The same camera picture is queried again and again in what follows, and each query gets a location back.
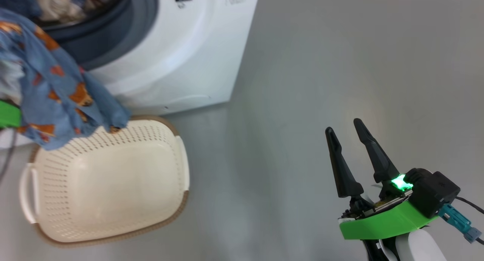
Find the green mount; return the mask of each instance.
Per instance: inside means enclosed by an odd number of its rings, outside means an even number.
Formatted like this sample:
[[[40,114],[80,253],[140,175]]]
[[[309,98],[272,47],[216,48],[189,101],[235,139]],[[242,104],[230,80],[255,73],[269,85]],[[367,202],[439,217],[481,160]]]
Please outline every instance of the green mount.
[[[0,101],[0,129],[20,126],[20,109],[7,102]]]
[[[385,239],[409,233],[438,218],[428,219],[408,201],[364,219],[343,222],[339,225],[346,240]]]

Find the cable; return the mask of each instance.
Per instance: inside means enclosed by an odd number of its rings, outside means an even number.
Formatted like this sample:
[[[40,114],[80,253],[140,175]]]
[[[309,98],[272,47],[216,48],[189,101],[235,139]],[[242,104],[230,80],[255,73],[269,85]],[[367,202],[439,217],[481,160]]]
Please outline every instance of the cable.
[[[470,201],[466,200],[465,198],[463,198],[463,197],[455,197],[455,199],[458,199],[458,200],[460,200],[460,201],[465,202],[466,204],[469,204],[470,206],[474,207],[474,208],[475,208],[477,211],[479,211],[479,212],[481,212],[481,213],[483,213],[483,214],[484,214],[484,209],[482,209],[481,207],[479,207],[479,206],[477,206],[477,205],[473,204],[472,202],[470,202]]]
[[[12,142],[10,143],[10,149],[8,150],[7,157],[5,157],[5,162],[2,166],[2,171],[0,172],[0,185],[2,184],[3,177],[5,176],[8,165],[10,164],[12,156],[14,155],[15,142],[17,141],[17,131],[15,129],[13,130],[14,131],[12,131]]]

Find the white washing machine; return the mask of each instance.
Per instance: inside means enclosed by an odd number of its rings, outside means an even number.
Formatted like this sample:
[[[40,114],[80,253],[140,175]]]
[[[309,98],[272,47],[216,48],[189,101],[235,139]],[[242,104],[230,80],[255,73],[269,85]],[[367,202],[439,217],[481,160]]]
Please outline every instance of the white washing machine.
[[[135,114],[226,102],[257,0],[112,0],[78,23],[43,25]]]

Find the blue connector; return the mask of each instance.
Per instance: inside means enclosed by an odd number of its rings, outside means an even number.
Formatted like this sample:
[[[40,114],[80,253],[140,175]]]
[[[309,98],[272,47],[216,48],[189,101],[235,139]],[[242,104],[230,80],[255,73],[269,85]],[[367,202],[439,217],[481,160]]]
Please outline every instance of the blue connector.
[[[468,220],[450,204],[444,204],[442,209],[439,211],[439,216],[443,218],[446,223],[449,223],[459,230],[459,232],[463,233],[464,238],[469,241],[469,243],[474,242],[482,235],[482,232],[470,226],[472,223],[470,220]]]

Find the floor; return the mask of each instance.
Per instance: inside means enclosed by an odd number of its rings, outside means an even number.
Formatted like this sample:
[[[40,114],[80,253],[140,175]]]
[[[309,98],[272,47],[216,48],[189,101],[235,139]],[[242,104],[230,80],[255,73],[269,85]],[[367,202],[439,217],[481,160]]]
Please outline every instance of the floor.
[[[232,100],[167,117],[191,169],[182,215],[125,241],[50,247],[17,200],[22,147],[0,186],[2,260],[364,260],[363,244],[338,229],[349,200],[337,197],[324,136],[332,126],[375,198],[353,118],[402,173],[441,171],[484,206],[481,9],[477,0],[259,0]],[[455,206],[484,230],[479,213]],[[482,260],[482,247],[443,221],[428,231],[448,260]]]

